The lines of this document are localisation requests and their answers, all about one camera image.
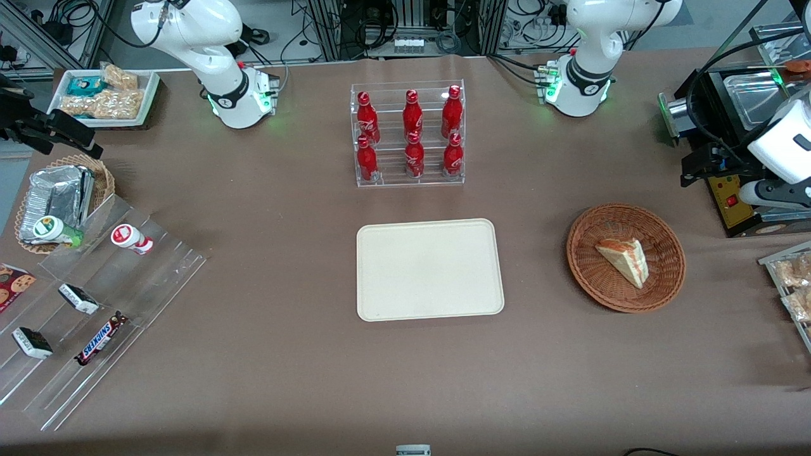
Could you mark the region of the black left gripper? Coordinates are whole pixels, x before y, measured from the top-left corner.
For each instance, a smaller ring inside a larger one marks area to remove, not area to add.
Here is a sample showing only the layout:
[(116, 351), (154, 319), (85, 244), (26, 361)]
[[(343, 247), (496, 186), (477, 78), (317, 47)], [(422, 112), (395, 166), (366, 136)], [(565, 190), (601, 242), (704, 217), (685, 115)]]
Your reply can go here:
[(689, 154), (689, 167), (682, 167), (681, 187), (734, 175), (744, 183), (762, 179), (762, 164), (747, 148), (725, 148), (709, 142)]

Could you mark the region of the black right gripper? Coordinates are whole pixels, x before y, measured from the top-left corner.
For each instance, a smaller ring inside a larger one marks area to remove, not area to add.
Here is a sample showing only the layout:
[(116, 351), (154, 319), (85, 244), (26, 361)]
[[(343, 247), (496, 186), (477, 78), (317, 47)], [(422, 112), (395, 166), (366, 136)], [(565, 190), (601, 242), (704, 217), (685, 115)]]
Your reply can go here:
[(92, 159), (101, 158), (103, 148), (95, 141), (95, 130), (64, 111), (53, 110), (49, 113), (49, 135), (44, 133), (46, 125), (38, 118), (41, 112), (32, 106), (33, 99), (33, 95), (1, 96), (3, 141), (22, 144), (44, 155), (52, 152), (52, 143), (66, 144), (83, 151)]

